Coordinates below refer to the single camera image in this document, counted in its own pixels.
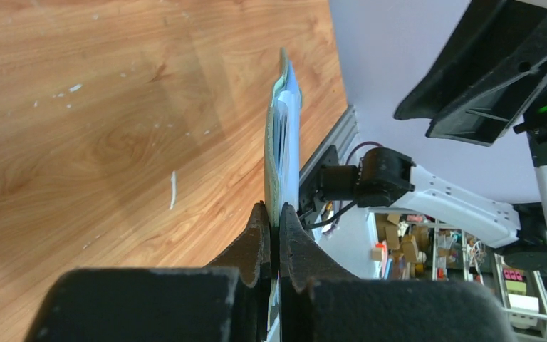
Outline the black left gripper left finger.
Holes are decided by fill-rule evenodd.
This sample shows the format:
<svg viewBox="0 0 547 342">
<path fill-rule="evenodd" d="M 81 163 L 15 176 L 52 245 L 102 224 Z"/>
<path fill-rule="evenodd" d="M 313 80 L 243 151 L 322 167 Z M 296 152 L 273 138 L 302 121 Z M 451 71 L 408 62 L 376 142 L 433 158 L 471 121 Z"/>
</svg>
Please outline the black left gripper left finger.
<svg viewBox="0 0 547 342">
<path fill-rule="evenodd" d="M 199 268 L 79 268 L 48 290 L 27 341 L 264 341 L 271 289 L 269 218 Z"/>
</svg>

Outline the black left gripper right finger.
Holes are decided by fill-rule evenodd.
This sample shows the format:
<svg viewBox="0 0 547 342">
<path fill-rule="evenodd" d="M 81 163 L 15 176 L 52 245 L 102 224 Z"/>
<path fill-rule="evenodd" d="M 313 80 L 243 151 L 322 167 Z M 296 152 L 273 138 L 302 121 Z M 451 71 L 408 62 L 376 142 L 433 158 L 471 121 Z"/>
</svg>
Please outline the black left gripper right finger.
<svg viewBox="0 0 547 342">
<path fill-rule="evenodd" d="M 279 228 L 282 341 L 515 341 L 499 302 L 465 281 L 361 279 L 285 204 Z"/>
</svg>

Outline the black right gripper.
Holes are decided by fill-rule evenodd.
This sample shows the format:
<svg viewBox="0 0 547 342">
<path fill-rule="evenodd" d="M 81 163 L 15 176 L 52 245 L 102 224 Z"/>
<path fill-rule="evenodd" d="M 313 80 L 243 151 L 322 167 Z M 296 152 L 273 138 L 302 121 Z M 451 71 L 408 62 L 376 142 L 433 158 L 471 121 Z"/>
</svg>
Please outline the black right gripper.
<svg viewBox="0 0 547 342">
<path fill-rule="evenodd" d="M 429 138 L 490 146 L 519 118 L 547 165 L 547 1 L 472 1 L 397 120 L 427 119 Z"/>
</svg>

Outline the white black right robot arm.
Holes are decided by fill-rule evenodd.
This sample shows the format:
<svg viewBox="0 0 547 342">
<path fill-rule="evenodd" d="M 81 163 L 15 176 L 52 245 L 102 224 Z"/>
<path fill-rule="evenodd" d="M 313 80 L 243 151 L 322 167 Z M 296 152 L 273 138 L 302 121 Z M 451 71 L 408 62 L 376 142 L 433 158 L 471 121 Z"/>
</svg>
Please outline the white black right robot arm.
<svg viewBox="0 0 547 342">
<path fill-rule="evenodd" d="M 474 235 L 513 268 L 547 269 L 547 1 L 470 1 L 396 120 L 429 121 L 427 138 L 488 147 L 508 131 L 527 139 L 539 196 L 511 204 L 483 197 L 388 147 L 358 166 L 313 163 L 299 191 L 305 229 L 324 204 L 398 208 Z"/>
</svg>

